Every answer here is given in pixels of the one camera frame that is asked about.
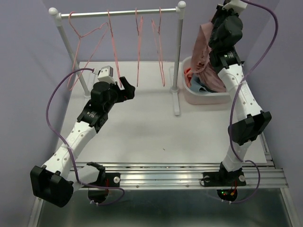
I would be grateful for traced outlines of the pink denim skirt hanger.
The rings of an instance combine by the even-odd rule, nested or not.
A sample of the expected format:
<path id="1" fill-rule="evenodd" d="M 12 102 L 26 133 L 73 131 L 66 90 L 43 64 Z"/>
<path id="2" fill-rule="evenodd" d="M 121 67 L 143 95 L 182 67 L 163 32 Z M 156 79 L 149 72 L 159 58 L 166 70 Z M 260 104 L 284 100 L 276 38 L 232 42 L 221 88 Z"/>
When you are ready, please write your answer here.
<path id="1" fill-rule="evenodd" d="M 137 46 L 137 77 L 136 77 L 136 86 L 139 85 L 139 71 L 140 71 L 140 58 L 141 58 L 141 43 L 142 43 L 142 26 L 143 26 L 143 16 L 138 17 L 138 10 L 135 9 L 135 21 L 136 29 L 138 36 L 138 46 Z"/>

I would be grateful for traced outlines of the blue denim skirt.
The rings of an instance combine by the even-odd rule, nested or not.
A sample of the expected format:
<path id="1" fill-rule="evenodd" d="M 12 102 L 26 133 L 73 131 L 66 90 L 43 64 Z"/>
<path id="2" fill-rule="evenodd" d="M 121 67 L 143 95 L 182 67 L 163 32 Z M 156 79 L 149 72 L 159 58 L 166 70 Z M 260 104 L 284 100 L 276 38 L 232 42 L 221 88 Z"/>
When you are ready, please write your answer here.
<path id="1" fill-rule="evenodd" d="M 197 77 L 195 74 L 192 76 L 191 80 L 190 80 L 190 90 L 196 93 L 204 93 L 204 92 L 208 92 L 208 93 L 215 93 L 215 91 L 209 89 L 205 84 L 203 84 L 199 77 Z"/>

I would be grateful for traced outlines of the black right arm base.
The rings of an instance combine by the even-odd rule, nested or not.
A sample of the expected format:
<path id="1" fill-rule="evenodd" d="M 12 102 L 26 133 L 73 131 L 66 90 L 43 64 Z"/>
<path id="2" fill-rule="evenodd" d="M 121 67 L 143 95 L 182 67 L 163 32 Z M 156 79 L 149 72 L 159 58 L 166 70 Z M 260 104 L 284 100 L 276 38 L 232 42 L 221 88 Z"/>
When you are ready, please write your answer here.
<path id="1" fill-rule="evenodd" d="M 242 169 L 233 172 L 220 169 L 217 172 L 203 172 L 200 185 L 203 187 L 218 187 L 217 194 L 219 198 L 232 203 L 237 199 L 238 187 L 247 184 Z"/>

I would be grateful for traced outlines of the dusty pink dress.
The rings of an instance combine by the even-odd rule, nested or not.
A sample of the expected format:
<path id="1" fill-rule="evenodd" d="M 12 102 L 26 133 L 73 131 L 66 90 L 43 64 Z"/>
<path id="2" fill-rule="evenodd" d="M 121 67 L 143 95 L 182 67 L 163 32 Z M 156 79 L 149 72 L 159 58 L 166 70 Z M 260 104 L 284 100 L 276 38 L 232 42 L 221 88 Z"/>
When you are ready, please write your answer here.
<path id="1" fill-rule="evenodd" d="M 213 27 L 210 21 L 200 25 L 190 67 L 194 76 L 199 79 L 199 84 L 203 87 L 203 90 L 211 93 L 224 93 L 226 92 L 226 87 L 210 63 L 210 52 L 212 49 L 209 47 L 208 42 Z"/>

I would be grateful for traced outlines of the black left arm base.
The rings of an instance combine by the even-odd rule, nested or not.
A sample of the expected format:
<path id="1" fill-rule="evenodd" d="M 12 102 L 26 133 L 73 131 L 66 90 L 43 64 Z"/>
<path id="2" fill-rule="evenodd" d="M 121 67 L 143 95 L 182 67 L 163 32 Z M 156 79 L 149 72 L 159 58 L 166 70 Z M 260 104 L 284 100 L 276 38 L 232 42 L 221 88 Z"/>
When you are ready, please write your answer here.
<path id="1" fill-rule="evenodd" d="M 103 189 L 96 187 L 84 186 L 83 189 L 88 190 L 88 200 L 90 204 L 96 206 L 106 206 L 117 203 L 125 194 L 120 190 L 121 174 L 119 172 L 105 173 L 104 177 L 98 177 L 91 185 L 103 187 Z"/>

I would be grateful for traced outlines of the pink dress hanger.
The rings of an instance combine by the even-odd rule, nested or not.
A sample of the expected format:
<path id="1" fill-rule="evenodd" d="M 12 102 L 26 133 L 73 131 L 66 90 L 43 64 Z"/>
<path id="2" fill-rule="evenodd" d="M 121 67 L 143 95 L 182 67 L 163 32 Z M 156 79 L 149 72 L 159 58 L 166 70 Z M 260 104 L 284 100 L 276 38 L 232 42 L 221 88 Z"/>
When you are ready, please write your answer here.
<path id="1" fill-rule="evenodd" d="M 117 51 L 116 51 L 116 43 L 115 43 L 115 39 L 114 39 L 113 28 L 112 28 L 112 23 L 111 23 L 110 11 L 109 10 L 107 10 L 107 16 L 108 16 L 108 22 L 109 22 L 109 28 L 110 28 L 110 34 L 111 34 L 111 42 L 112 42 L 114 60 L 115 60 L 116 71 L 117 71 L 117 76 L 118 76 L 118 82 L 119 82 L 120 88 L 122 88 L 122 83 L 121 83 L 121 80 L 120 80 L 121 74 L 120 74 L 119 62 L 118 62 Z"/>

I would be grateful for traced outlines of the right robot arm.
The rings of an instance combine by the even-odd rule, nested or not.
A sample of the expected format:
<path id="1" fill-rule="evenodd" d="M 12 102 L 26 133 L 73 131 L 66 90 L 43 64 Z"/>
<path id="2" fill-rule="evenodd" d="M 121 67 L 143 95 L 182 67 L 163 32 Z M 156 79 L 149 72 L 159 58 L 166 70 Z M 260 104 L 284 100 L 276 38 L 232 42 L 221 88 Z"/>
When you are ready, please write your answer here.
<path id="1" fill-rule="evenodd" d="M 235 49 L 235 44 L 242 38 L 243 23 L 239 15 L 246 7 L 247 3 L 241 0 L 226 0 L 218 5 L 211 20 L 213 29 L 208 41 L 210 63 L 232 99 L 228 127 L 230 146 L 221 163 L 223 170 L 218 172 L 222 184 L 235 179 L 234 172 L 242 168 L 251 143 L 272 119 L 270 112 L 264 112 L 253 96 Z"/>

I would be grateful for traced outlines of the coral pink skirt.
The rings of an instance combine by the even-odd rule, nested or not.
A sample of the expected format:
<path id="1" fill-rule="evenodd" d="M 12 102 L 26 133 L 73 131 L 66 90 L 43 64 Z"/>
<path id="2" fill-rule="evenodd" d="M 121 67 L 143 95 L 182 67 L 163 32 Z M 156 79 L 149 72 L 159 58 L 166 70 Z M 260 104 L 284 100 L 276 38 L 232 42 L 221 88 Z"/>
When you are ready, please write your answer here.
<path id="1" fill-rule="evenodd" d="M 193 77 L 193 72 L 191 68 L 187 68 L 184 70 L 185 83 L 188 88 L 191 88 L 191 79 Z"/>

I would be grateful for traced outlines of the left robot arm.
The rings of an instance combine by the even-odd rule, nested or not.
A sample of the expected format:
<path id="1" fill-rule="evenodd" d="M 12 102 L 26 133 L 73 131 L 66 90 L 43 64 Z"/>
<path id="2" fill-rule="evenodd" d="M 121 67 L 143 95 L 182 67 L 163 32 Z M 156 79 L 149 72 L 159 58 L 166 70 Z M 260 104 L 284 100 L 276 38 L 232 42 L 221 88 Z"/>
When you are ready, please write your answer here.
<path id="1" fill-rule="evenodd" d="M 103 165 L 88 162 L 80 170 L 76 159 L 86 145 L 98 134 L 108 120 L 114 104 L 131 100 L 135 87 L 126 77 L 121 77 L 120 89 L 117 82 L 99 81 L 93 85 L 90 100 L 84 106 L 67 138 L 59 135 L 62 145 L 41 167 L 34 166 L 30 172 L 33 194 L 57 207 L 64 207 L 73 193 L 82 187 L 97 188 L 109 192 L 124 189 L 106 176 Z"/>

